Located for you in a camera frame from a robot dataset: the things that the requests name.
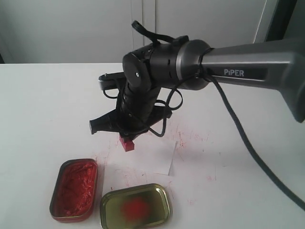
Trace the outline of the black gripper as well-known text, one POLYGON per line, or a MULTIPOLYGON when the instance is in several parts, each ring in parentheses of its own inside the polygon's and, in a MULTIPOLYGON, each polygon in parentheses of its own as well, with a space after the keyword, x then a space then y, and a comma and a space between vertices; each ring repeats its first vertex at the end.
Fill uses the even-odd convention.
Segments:
POLYGON ((103 116, 89 121, 91 134, 99 131, 117 132, 124 141, 132 141, 137 136, 148 131, 157 137, 165 135, 167 119, 171 117, 173 108, 169 106, 173 93, 167 100, 159 100, 161 87, 153 87, 142 93, 132 89, 130 85, 108 87, 107 90, 117 89, 114 110, 103 116))

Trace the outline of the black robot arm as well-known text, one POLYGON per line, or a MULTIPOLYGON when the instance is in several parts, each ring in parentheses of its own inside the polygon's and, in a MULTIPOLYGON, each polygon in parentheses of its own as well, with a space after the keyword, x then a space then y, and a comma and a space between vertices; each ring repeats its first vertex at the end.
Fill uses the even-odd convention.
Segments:
POLYGON ((126 54, 121 73, 99 77, 101 89, 118 89, 116 108, 91 120, 92 134, 117 132, 133 140, 172 115, 157 100, 162 88, 201 90, 209 76, 221 83, 278 90, 298 122, 305 119, 305 42, 285 39, 225 48, 180 38, 126 54))

